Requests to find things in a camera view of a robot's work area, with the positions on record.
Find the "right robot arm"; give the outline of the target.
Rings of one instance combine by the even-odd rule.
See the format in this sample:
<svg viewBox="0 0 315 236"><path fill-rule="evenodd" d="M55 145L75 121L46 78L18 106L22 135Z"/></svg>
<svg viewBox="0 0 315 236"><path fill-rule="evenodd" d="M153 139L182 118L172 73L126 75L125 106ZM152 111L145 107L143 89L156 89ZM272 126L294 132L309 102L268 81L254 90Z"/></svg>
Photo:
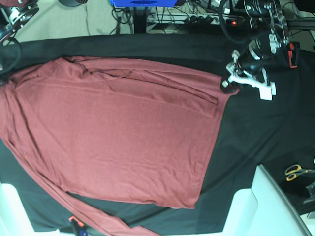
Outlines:
<svg viewBox="0 0 315 236"><path fill-rule="evenodd" d="M22 46L15 38L20 30L39 11L36 0L2 0L0 2L0 46L14 43L16 57L12 63L0 59L0 84L8 81L9 72L18 64L22 55Z"/></svg>

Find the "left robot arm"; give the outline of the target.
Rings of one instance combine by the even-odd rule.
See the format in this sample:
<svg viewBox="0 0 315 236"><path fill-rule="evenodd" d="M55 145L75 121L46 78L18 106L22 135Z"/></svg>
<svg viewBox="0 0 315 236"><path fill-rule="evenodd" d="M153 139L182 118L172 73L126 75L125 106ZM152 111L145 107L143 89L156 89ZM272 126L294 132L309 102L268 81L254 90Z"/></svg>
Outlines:
<svg viewBox="0 0 315 236"><path fill-rule="evenodd" d="M276 84L268 78L266 65L281 49L289 44L287 21L273 0L245 0L244 9L254 34L243 39L232 37L223 18L226 1L218 7L218 17L223 34L235 44L247 43L243 52L233 50L232 62L226 65L227 76L221 81L223 93L233 93L240 85L249 85L259 90L262 100L271 101L277 94Z"/></svg>

